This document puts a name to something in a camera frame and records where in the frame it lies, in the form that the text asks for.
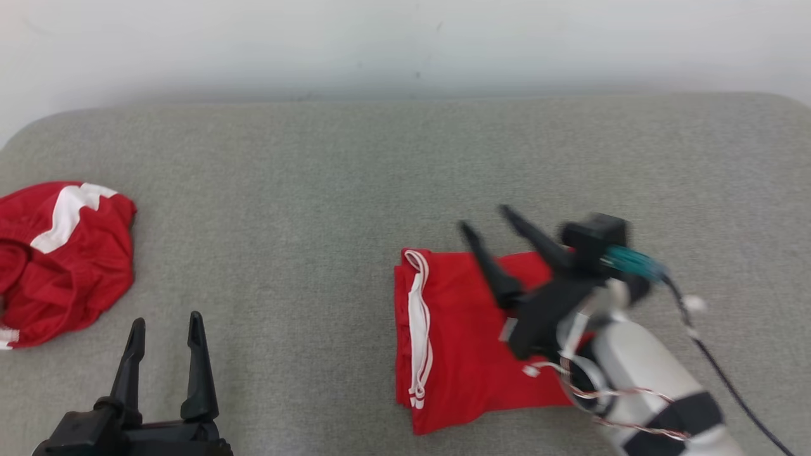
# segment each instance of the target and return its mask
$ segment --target white stripe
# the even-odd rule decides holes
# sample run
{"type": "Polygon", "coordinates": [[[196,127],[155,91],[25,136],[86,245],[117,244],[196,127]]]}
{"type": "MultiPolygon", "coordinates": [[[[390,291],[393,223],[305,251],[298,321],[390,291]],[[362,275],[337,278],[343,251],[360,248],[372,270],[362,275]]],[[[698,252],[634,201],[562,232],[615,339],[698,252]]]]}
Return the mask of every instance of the white stripe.
{"type": "Polygon", "coordinates": [[[102,196],[110,198],[116,194],[115,190],[91,183],[64,187],[56,199],[51,229],[34,238],[31,247],[42,253],[51,253],[65,245],[79,225],[79,210],[89,207],[97,211],[102,196]]]}
{"type": "Polygon", "coordinates": [[[8,326],[0,325],[0,350],[11,350],[11,342],[19,341],[19,331],[8,326]]]}
{"type": "Polygon", "coordinates": [[[405,258],[417,269],[408,294],[409,332],[411,334],[411,406],[423,408],[425,384],[434,363],[434,350],[428,338],[431,313],[423,300],[423,287],[428,281],[428,261],[419,252],[405,251],[405,258]]]}

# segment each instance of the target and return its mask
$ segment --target black cable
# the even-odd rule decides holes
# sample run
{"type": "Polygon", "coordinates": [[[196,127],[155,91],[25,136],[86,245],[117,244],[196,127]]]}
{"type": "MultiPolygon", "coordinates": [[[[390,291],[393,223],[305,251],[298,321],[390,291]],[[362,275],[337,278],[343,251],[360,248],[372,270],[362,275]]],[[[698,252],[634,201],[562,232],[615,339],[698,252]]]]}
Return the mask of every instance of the black cable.
{"type": "Polygon", "coordinates": [[[774,443],[778,448],[780,448],[780,451],[783,451],[783,453],[786,454],[786,456],[794,456],[794,453],[792,453],[788,448],[786,448],[786,446],[780,441],[780,439],[778,439],[777,436],[773,434],[761,422],[761,420],[757,417],[757,415],[755,415],[752,409],[749,408],[744,399],[738,393],[738,390],[735,388],[735,386],[732,385],[732,382],[729,381],[729,378],[727,378],[727,374],[724,373],[724,371],[721,369],[721,366],[718,365],[718,362],[715,360],[715,357],[704,345],[704,342],[702,342],[701,339],[698,338],[698,333],[693,327],[693,322],[690,319],[689,310],[684,306],[684,296],[681,294],[681,291],[679,291],[679,287],[676,286],[676,283],[673,282],[673,280],[668,276],[662,277],[662,282],[664,282],[664,284],[667,285],[667,287],[669,287],[670,290],[673,292],[673,296],[676,298],[676,302],[679,304],[681,319],[684,322],[684,326],[687,326],[688,330],[690,330],[691,333],[690,338],[692,338],[693,342],[696,343],[696,346],[698,346],[698,350],[700,350],[704,354],[704,357],[707,358],[707,361],[710,361],[710,364],[712,365],[713,369],[715,369],[715,373],[717,373],[718,377],[721,378],[721,381],[723,382],[724,386],[727,387],[727,390],[729,390],[729,393],[735,399],[735,402],[738,402],[738,405],[740,406],[740,408],[744,409],[744,413],[749,417],[749,419],[751,419],[752,422],[755,424],[755,426],[757,426],[757,428],[760,429],[761,432],[763,432],[763,435],[768,437],[772,443],[774,443]]]}

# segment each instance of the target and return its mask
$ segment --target red shorts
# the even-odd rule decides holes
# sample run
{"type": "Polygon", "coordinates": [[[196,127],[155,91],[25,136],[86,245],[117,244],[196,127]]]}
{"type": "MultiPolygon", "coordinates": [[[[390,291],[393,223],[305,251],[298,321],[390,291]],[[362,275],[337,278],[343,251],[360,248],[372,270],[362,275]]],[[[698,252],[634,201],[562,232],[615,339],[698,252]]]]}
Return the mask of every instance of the red shorts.
{"type": "Polygon", "coordinates": [[[49,182],[0,198],[0,350],[87,328],[132,285],[135,205],[49,182]]]}
{"type": "MultiPolygon", "coordinates": [[[[397,402],[411,409],[414,433],[465,424],[486,411],[570,406],[555,371],[524,373],[535,357],[513,357],[507,316],[469,253],[403,249],[395,267],[397,402]]],[[[499,259],[534,288],[551,277],[535,253],[499,259]]]]}

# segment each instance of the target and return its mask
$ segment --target gray cushion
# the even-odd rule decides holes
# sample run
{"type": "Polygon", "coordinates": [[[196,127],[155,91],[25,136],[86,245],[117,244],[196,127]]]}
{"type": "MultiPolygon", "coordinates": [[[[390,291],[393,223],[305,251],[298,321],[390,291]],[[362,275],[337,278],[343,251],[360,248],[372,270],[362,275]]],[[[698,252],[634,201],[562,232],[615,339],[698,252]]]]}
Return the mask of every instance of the gray cushion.
{"type": "MultiPolygon", "coordinates": [[[[697,326],[752,408],[811,447],[811,111],[769,95],[135,107],[60,114],[0,152],[0,195],[81,180],[132,198],[136,281],[90,328],[0,353],[3,454],[107,394],[147,321],[140,409],[176,419],[189,312],[208,330],[237,454],[610,454],[574,409],[503,411],[427,437],[394,402],[393,271],[404,246],[527,246],[589,211],[706,298],[697,326]]],[[[719,400],[749,454],[777,454],[659,290],[632,312],[719,400]]]]}

